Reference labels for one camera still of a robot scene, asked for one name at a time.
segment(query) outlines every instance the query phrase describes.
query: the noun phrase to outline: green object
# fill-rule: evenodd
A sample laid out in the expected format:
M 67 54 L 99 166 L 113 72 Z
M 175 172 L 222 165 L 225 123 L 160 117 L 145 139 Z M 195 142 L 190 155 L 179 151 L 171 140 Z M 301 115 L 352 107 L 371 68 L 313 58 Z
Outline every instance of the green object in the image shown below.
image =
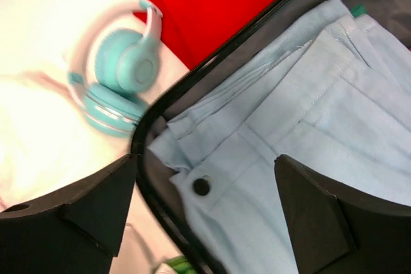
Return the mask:
M 353 15 L 353 17 L 357 18 L 363 14 L 367 14 L 367 10 L 365 9 L 363 4 L 359 4 L 358 6 L 355 6 L 351 9 L 351 14 Z
M 176 274 L 197 274 L 184 256 L 169 259 L 163 262 L 163 265 L 164 264 L 168 265 Z

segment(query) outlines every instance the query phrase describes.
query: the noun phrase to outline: suitcase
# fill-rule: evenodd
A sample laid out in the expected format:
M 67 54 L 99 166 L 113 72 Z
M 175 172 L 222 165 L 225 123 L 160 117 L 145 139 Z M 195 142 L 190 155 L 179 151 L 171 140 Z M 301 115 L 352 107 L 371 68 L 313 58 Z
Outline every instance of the suitcase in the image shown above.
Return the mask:
M 169 181 L 175 172 L 147 146 L 165 130 L 167 121 L 195 104 L 323 1 L 274 0 L 161 96 L 136 128 L 131 145 L 131 153 L 139 158 L 136 183 L 159 223 L 197 273 L 228 272 L 224 261 L 209 251 L 187 224 L 181 197 Z M 350 7 L 367 3 L 343 1 Z M 374 18 L 384 26 L 389 24 L 386 16 L 377 13 Z M 406 33 L 396 35 L 410 44 Z M 285 155 L 276 159 L 275 177 L 299 273 L 410 273 L 411 207 L 365 194 Z M 303 217 L 306 224 L 298 225 L 293 219 L 296 216 Z
M 129 154 L 92 176 L 0 213 L 0 272 L 108 273 L 119 252 L 136 181 L 154 216 L 196 272 L 227 273 L 224 260 L 210 252 L 189 228 L 181 198 L 169 181 L 174 172 L 146 147 L 168 120 L 196 103 L 323 1 L 273 0 L 152 105 L 136 128 Z M 344 1 L 353 7 L 375 0 Z M 386 10 L 376 8 L 373 13 L 383 26 L 402 22 L 401 27 L 390 30 L 411 46 L 409 15 L 395 21 Z M 290 212 L 302 207 L 310 222 L 309 232 L 299 226 L 296 233 L 290 233 L 300 273 L 410 273 L 411 208 L 342 185 L 284 155 L 276 160 L 275 176 L 288 227 L 293 223 Z M 289 186 L 295 189 L 284 189 Z M 304 204 L 296 202 L 295 191 L 304 193 Z M 327 237 L 322 233 L 325 221 Z

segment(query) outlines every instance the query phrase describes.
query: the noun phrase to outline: headphone ear cup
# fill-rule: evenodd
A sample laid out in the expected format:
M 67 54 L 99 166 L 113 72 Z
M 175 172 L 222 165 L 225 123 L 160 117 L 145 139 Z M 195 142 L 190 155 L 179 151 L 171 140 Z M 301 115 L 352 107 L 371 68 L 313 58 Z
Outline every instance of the headphone ear cup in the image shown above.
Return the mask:
M 159 57 L 150 37 L 130 29 L 112 32 L 96 55 L 96 77 L 100 84 L 121 94 L 144 91 L 159 71 Z
M 98 83 L 89 87 L 83 103 L 87 122 L 116 137 L 128 137 L 147 108 L 142 101 L 133 103 Z

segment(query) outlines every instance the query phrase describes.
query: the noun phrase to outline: folded clothing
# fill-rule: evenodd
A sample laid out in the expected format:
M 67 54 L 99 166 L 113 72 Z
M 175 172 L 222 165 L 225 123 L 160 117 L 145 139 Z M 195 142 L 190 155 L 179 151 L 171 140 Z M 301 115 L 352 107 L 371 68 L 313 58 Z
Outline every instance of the folded clothing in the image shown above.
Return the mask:
M 410 70 L 404 45 L 330 0 L 171 120 L 149 149 L 179 171 L 171 181 L 189 224 L 228 272 L 298 273 L 274 159 L 287 154 L 411 205 Z

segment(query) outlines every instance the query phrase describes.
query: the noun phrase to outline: teal headphones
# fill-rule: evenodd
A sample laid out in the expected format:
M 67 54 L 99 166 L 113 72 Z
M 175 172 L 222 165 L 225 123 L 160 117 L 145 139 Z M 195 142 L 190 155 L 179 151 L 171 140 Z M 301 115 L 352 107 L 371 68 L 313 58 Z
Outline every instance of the teal headphones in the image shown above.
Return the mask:
M 144 34 L 119 29 L 108 35 L 96 54 L 98 83 L 88 85 L 85 71 L 91 44 L 108 22 L 131 12 L 147 13 Z M 144 114 L 146 104 L 135 93 L 149 89 L 157 79 L 161 17 L 149 0 L 117 0 L 91 21 L 68 54 L 70 93 L 97 130 L 128 137 Z

